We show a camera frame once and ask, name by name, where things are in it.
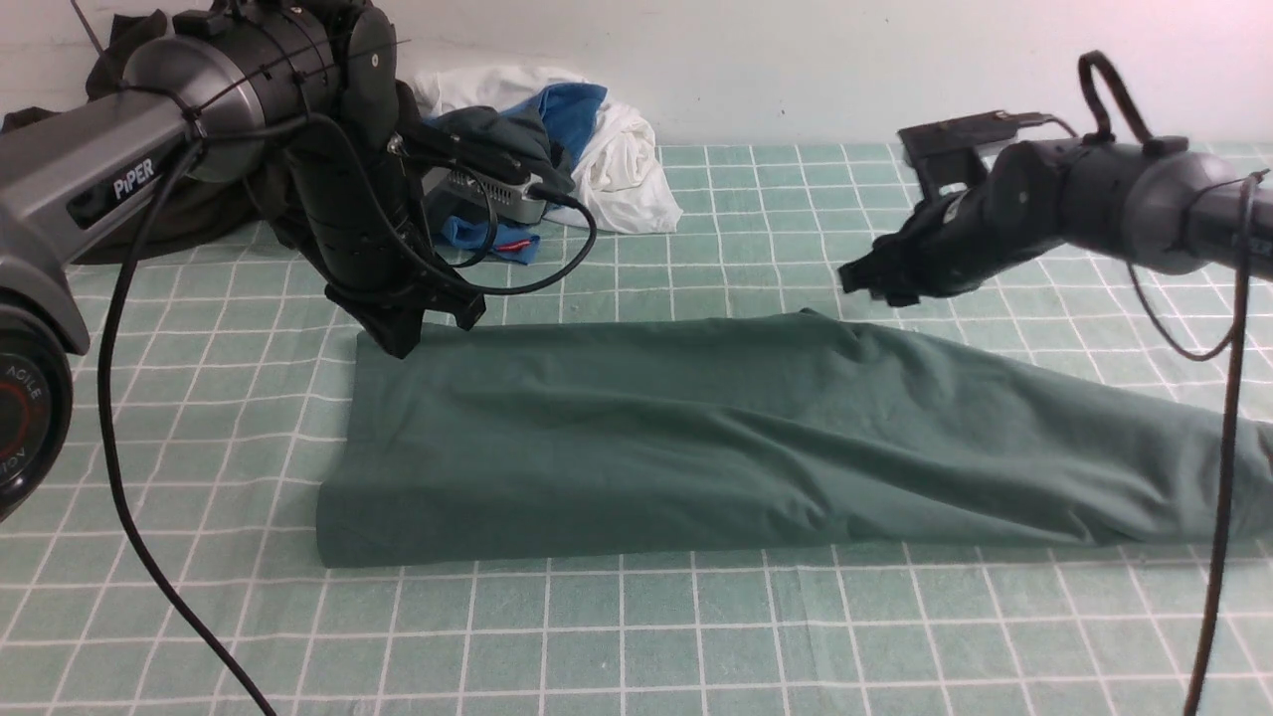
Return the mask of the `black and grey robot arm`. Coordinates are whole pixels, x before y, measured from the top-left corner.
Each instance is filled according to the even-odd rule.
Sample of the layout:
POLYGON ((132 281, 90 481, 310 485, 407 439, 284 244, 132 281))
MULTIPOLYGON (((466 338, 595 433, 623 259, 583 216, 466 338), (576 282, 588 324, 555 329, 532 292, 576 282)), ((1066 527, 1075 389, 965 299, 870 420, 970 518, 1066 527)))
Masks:
POLYGON ((4 515, 67 440, 67 358, 90 349, 67 264, 132 217, 146 240, 179 180, 228 183, 281 157, 292 240, 391 355, 418 345, 428 311, 477 324, 481 290, 426 248, 396 46, 368 1, 185 11, 127 61, 122 90, 3 136, 4 515))
POLYGON ((1245 205, 1240 185, 1231 164, 1183 141, 1015 141, 959 192, 924 182, 900 231, 841 265, 839 282, 906 307, 975 290, 1064 245, 1169 275, 1250 259, 1267 280, 1270 190, 1245 205))

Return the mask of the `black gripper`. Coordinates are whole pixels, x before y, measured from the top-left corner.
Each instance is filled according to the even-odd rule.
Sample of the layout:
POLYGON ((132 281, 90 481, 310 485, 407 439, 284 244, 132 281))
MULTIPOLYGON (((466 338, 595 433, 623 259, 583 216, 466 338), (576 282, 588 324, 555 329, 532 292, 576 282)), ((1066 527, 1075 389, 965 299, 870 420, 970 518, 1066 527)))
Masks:
POLYGON ((900 231, 878 236, 863 259, 838 268, 841 293, 867 290, 892 308, 950 298, 1004 271, 1001 232, 984 217, 987 191, 919 201, 900 231))
POLYGON ((481 293, 460 288, 440 262, 423 270, 418 195, 387 144, 364 144, 341 125, 306 125, 283 152, 314 248, 340 298, 354 299, 353 317, 386 354, 405 358, 418 348, 426 311, 449 313, 471 331, 486 313, 481 293))

